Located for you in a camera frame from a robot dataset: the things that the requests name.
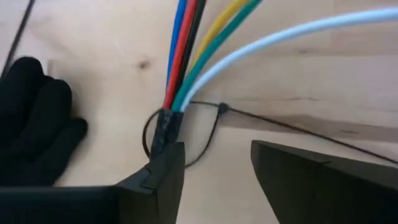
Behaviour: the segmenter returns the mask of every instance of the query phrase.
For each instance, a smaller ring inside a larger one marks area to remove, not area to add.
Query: green wire
[[[210,43],[204,53],[200,56],[196,64],[193,66],[192,71],[189,73],[184,83],[182,84],[177,96],[174,99],[172,110],[178,111],[187,95],[189,89],[191,89],[197,76],[200,74],[203,67],[209,61],[210,57],[216,52],[216,50],[224,43],[224,41],[241,25],[243,20],[247,18],[250,13],[259,5],[262,0],[252,0],[247,3],[242,10],[235,16],[235,18],[221,31],[220,34]]]

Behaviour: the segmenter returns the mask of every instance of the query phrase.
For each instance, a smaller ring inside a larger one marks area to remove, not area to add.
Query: red wire
[[[178,35],[177,46],[175,48],[172,71],[170,74],[169,85],[164,99],[163,109],[171,109],[175,94],[177,92],[177,80],[180,73],[182,56],[184,54],[185,45],[187,44],[188,34],[191,29],[193,15],[197,8],[197,0],[189,0],[184,18],[181,24],[180,34]]]

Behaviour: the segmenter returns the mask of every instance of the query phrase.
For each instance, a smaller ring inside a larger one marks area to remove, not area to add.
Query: blue wire
[[[172,43],[170,45],[169,64],[167,65],[166,86],[169,85],[170,73],[172,71],[172,65],[174,59],[175,46],[177,45],[178,36],[180,35],[181,23],[182,19],[184,18],[186,6],[187,6],[187,0],[180,0],[180,2],[178,3],[177,12],[175,13]]]

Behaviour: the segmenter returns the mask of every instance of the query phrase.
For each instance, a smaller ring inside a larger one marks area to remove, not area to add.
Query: finger
[[[37,93],[51,79],[37,59],[23,57],[12,64],[0,82],[0,147],[20,133]]]
[[[62,80],[53,80],[37,95],[27,124],[9,153],[34,159],[59,134],[70,117],[72,91]]]
[[[87,133],[84,119],[71,119],[52,145],[18,177],[23,185],[49,186],[63,174],[72,152]]]

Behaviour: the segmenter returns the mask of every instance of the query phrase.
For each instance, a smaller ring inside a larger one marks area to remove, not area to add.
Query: yellow wire
[[[193,58],[193,63],[191,66],[191,70],[194,64],[196,64],[199,57],[206,50],[210,42],[220,33],[221,29],[224,28],[225,24],[250,0],[234,0],[224,9],[224,11],[217,17],[214,21],[213,25],[211,25],[209,31],[203,38],[200,43],[198,50]]]

